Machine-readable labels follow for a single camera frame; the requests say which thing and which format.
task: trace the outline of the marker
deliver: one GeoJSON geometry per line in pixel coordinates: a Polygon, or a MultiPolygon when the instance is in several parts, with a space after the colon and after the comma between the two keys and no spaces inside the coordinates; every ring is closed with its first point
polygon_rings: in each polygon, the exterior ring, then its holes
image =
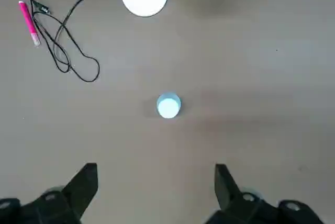
{"type": "Polygon", "coordinates": [[[31,38],[33,40],[33,43],[36,47],[40,46],[41,42],[38,38],[36,28],[34,26],[34,23],[32,22],[31,15],[29,13],[28,7],[24,2],[19,2],[23,17],[26,20],[26,24],[28,26],[29,32],[31,34],[31,38]]]}

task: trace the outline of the table surface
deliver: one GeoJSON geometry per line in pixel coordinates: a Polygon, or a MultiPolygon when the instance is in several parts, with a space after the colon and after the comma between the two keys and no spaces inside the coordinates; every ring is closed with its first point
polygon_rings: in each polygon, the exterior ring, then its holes
{"type": "MultiPolygon", "coordinates": [[[[0,0],[2,197],[27,203],[97,162],[83,223],[202,223],[225,163],[270,203],[298,199],[335,221],[335,0],[168,0],[151,18],[86,0],[69,28],[100,60],[93,84],[33,47],[18,1],[0,0]],[[166,91],[183,100],[172,120],[155,111],[166,91]]],[[[75,0],[41,2],[63,18],[75,0]]]]}

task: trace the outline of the small white cup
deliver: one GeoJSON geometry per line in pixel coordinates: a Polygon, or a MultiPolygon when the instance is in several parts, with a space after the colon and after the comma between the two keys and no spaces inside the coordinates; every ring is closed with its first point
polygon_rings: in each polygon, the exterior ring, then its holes
{"type": "Polygon", "coordinates": [[[167,92],[159,96],[157,99],[157,112],[163,118],[174,118],[178,115],[182,101],[173,92],[167,92]]]}

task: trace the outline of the black cable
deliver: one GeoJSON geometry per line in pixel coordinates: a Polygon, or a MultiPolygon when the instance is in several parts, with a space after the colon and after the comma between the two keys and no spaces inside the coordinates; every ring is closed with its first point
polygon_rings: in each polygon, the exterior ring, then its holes
{"type": "Polygon", "coordinates": [[[77,6],[82,1],[84,1],[84,0],[78,0],[78,1],[75,2],[75,4],[69,10],[67,16],[64,18],[63,21],[61,21],[61,20],[57,19],[56,17],[52,16],[50,11],[49,11],[49,8],[45,5],[42,5],[41,3],[39,3],[36,0],[30,0],[30,11],[31,11],[32,20],[33,20],[36,28],[40,32],[41,36],[43,37],[43,39],[44,39],[44,41],[45,41],[45,43],[48,47],[49,53],[51,54],[51,56],[52,56],[52,58],[53,58],[53,60],[56,64],[57,69],[60,70],[63,73],[67,73],[67,72],[70,72],[72,70],[79,79],[81,79],[84,82],[91,83],[91,82],[94,82],[95,80],[97,80],[97,78],[100,75],[100,63],[98,62],[98,60],[96,58],[90,57],[82,51],[82,49],[80,48],[78,43],[75,41],[75,39],[73,38],[73,36],[71,35],[71,33],[69,32],[69,30],[66,26],[66,23],[68,22],[72,13],[74,12],[74,10],[77,8],[77,6]],[[53,20],[55,20],[59,23],[59,28],[58,28],[54,37],[52,35],[50,35],[50,33],[46,30],[46,28],[43,26],[43,24],[36,18],[37,15],[48,16],[48,17],[52,18],[53,20]],[[79,50],[80,54],[83,57],[91,59],[96,63],[98,70],[97,70],[96,76],[93,79],[87,80],[87,79],[84,79],[83,77],[81,77],[79,75],[79,73],[75,70],[75,68],[71,64],[71,60],[70,60],[69,55],[67,54],[66,50],[64,49],[63,46],[61,46],[58,43],[58,40],[59,40],[59,38],[60,38],[60,36],[61,36],[61,34],[64,30],[65,30],[66,34],[69,36],[69,38],[71,39],[71,41],[73,42],[73,44],[79,50]],[[56,49],[59,49],[62,52],[62,54],[65,56],[64,61],[58,58],[58,54],[56,53],[56,49]]]}

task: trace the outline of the wire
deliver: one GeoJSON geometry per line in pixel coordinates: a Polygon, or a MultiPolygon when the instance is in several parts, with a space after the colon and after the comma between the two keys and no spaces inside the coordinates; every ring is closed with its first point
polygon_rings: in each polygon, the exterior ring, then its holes
{"type": "Polygon", "coordinates": [[[42,35],[50,55],[52,56],[52,59],[54,60],[56,67],[58,70],[60,70],[63,73],[67,73],[70,72],[71,70],[75,73],[75,75],[81,79],[84,82],[94,82],[98,79],[99,75],[100,75],[100,63],[99,61],[94,58],[94,57],[90,57],[89,55],[85,54],[82,49],[80,48],[80,46],[78,45],[78,43],[76,42],[76,40],[73,38],[73,36],[71,35],[69,29],[67,28],[66,24],[68,22],[68,20],[70,19],[72,13],[74,12],[74,10],[77,8],[77,6],[84,0],[77,0],[75,2],[75,4],[72,6],[72,8],[69,10],[67,16],[64,18],[63,21],[57,19],[56,17],[52,16],[49,8],[41,3],[39,3],[36,0],[30,0],[30,10],[31,10],[31,16],[32,16],[32,20],[36,26],[36,28],[38,29],[39,33],[42,35]],[[43,26],[43,24],[37,19],[38,15],[45,15],[48,16],[50,18],[52,18],[53,20],[55,20],[58,24],[58,30],[55,34],[55,36],[53,37],[47,30],[46,28],[43,26]],[[68,35],[68,37],[71,39],[71,41],[73,42],[73,44],[76,46],[76,48],[78,49],[78,51],[80,52],[80,54],[88,59],[93,60],[96,65],[97,65],[97,74],[95,75],[95,77],[91,80],[85,79],[83,78],[78,71],[74,68],[74,66],[71,64],[71,59],[69,57],[69,55],[67,54],[66,50],[64,49],[64,47],[62,45],[60,45],[59,43],[59,38],[61,36],[61,34],[63,32],[66,32],[66,34],[68,35]],[[64,60],[61,60],[58,57],[58,50],[60,50],[62,52],[62,54],[65,56],[64,60]]]}

